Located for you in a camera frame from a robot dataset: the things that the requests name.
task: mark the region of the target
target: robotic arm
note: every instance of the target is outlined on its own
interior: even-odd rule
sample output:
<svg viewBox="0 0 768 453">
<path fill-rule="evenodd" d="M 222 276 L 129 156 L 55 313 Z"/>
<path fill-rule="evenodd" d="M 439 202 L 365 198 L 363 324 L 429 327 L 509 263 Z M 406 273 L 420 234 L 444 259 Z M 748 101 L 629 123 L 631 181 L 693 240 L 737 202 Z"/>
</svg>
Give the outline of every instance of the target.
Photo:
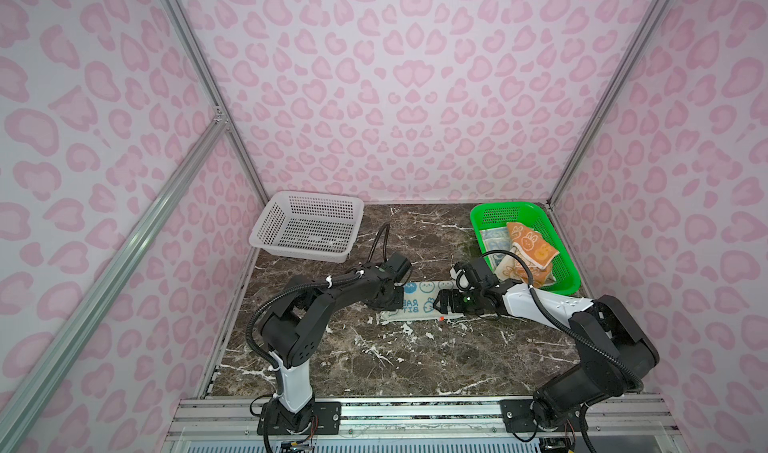
<svg viewBox="0 0 768 453">
<path fill-rule="evenodd" d="M 484 256 L 492 253 L 503 252 L 488 252 Z M 378 310 L 402 308 L 403 290 L 398 283 L 410 267 L 408 258 L 394 253 L 380 265 L 369 261 L 354 273 L 336 279 L 329 276 L 324 281 L 313 282 L 294 276 L 286 285 L 286 291 L 294 285 L 300 287 L 268 303 L 270 306 L 258 331 L 269 349 L 269 356 L 265 356 L 263 350 L 260 355 L 270 359 L 279 370 L 277 401 L 273 403 L 277 409 L 276 420 L 284 429 L 300 432 L 311 421 L 314 394 L 310 386 L 309 359 L 322 339 L 330 316 L 359 301 Z M 586 411 L 588 406 L 609 397 L 642 389 L 641 378 L 659 362 L 658 352 L 648 336 L 613 296 L 575 299 L 537 290 L 515 280 L 499 281 L 483 257 L 457 263 L 451 276 L 458 287 L 458 291 L 452 292 L 453 302 L 460 302 L 465 311 L 531 319 L 559 329 L 576 341 L 581 362 L 533 394 L 530 416 L 543 430 L 561 426 L 580 407 Z M 443 303 L 442 307 L 447 303 L 446 296 L 441 295 L 437 302 Z M 296 309 L 305 311 L 304 315 L 299 317 Z"/>
</svg>

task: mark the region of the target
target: orange rabbit towel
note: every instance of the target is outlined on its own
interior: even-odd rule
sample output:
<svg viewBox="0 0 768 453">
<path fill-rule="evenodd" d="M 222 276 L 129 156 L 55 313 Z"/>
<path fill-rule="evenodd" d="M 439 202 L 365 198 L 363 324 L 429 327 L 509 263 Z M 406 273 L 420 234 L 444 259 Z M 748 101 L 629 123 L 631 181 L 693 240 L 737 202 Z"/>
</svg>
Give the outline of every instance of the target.
<svg viewBox="0 0 768 453">
<path fill-rule="evenodd" d="M 517 247 L 520 255 L 542 270 L 548 269 L 552 259 L 560 254 L 556 248 L 544 240 L 541 233 L 522 223 L 509 222 L 507 230 L 512 245 Z"/>
</svg>

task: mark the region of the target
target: brown marble tabletop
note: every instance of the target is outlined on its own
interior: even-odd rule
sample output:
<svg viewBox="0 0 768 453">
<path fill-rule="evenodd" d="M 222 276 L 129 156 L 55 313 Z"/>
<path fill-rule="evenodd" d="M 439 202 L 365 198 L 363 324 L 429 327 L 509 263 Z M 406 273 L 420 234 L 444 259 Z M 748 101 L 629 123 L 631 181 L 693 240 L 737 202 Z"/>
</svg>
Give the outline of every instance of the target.
<svg viewBox="0 0 768 453">
<path fill-rule="evenodd" d="M 261 252 L 212 395 L 255 397 L 274 390 L 274 373 L 244 340 L 250 314 L 277 294 L 291 275 L 343 273 L 368 254 L 376 231 L 392 223 L 388 251 L 411 260 L 410 281 L 450 279 L 459 259 L 480 254 L 469 221 L 474 205 L 366 206 L 346 263 L 283 258 Z M 377 251 L 379 257 L 381 243 Z M 257 295 L 263 287 L 266 291 Z M 524 319 L 464 318 L 410 323 L 376 321 L 355 304 L 333 315 L 310 360 L 317 397 L 527 395 L 578 362 L 571 339 Z"/>
</svg>

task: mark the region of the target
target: pink patterned wall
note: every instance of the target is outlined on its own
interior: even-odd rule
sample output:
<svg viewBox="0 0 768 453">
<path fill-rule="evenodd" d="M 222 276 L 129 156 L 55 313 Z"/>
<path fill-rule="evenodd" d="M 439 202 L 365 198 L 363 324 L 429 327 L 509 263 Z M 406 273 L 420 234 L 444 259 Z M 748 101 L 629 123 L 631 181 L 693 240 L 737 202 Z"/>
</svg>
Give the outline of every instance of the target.
<svg viewBox="0 0 768 453">
<path fill-rule="evenodd" d="M 649 0 L 183 0 L 268 192 L 546 198 Z"/>
<path fill-rule="evenodd" d="M 678 0 L 557 208 L 693 452 L 768 444 L 766 0 Z"/>
<path fill-rule="evenodd" d="M 210 118 L 156 0 L 0 0 L 0 409 Z"/>
<path fill-rule="evenodd" d="M 20 452 L 159 449 L 201 381 L 258 213 L 222 138 Z"/>
</svg>

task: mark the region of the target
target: metal bracket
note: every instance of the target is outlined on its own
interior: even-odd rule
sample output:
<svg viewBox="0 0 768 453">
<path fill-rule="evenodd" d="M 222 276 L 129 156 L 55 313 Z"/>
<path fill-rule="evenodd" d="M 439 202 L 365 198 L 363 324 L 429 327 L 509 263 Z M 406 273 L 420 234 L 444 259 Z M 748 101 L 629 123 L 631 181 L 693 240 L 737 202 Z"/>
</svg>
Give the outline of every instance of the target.
<svg viewBox="0 0 768 453">
<path fill-rule="evenodd" d="M 312 413 L 318 419 L 317 431 L 315 435 L 338 435 L 339 425 L 341 424 L 341 403 L 338 401 L 316 401 Z M 256 430 L 259 435 L 264 434 L 264 416 L 259 417 L 259 428 Z M 284 436 L 293 435 L 284 425 L 270 425 L 270 435 Z"/>
<path fill-rule="evenodd" d="M 530 400 L 501 400 L 498 405 L 502 408 L 502 420 L 507 433 L 533 434 L 536 425 L 531 415 Z M 581 431 L 576 415 L 568 415 L 574 430 Z M 558 427 L 555 431 L 565 431 L 565 426 Z"/>
</svg>

